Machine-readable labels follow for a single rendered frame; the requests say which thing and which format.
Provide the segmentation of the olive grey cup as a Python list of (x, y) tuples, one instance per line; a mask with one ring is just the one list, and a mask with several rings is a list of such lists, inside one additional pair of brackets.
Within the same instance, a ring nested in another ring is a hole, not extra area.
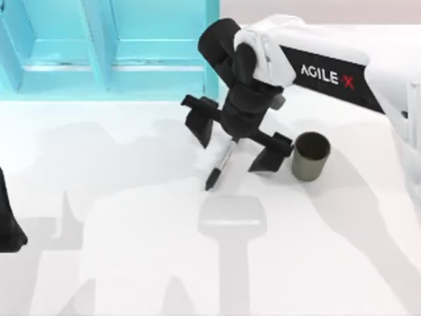
[(303, 132), (293, 143), (291, 172), (302, 182), (312, 182), (320, 177), (331, 153), (331, 143), (325, 135)]

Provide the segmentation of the black and silver marker pen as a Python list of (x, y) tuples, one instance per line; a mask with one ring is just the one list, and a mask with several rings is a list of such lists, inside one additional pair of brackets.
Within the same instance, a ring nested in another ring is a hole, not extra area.
[(224, 167), (226, 166), (229, 158), (231, 157), (232, 153), (236, 145), (239, 142), (239, 138), (232, 138), (225, 146), (224, 150), (222, 151), (220, 157), (218, 158), (215, 166), (211, 170), (208, 178), (205, 181), (205, 190), (209, 191), (211, 188), (214, 187), (216, 182), (218, 181), (219, 176), (221, 175)]

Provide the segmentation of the light blue rack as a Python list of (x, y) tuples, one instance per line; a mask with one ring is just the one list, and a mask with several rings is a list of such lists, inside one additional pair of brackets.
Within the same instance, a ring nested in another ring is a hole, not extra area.
[(0, 0), (0, 100), (216, 97), (197, 42), (220, 2)]

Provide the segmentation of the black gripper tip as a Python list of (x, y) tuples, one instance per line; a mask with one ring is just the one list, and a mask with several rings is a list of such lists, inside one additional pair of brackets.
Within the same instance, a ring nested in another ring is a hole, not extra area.
[(28, 237), (13, 214), (0, 167), (0, 253), (16, 253), (27, 243)]

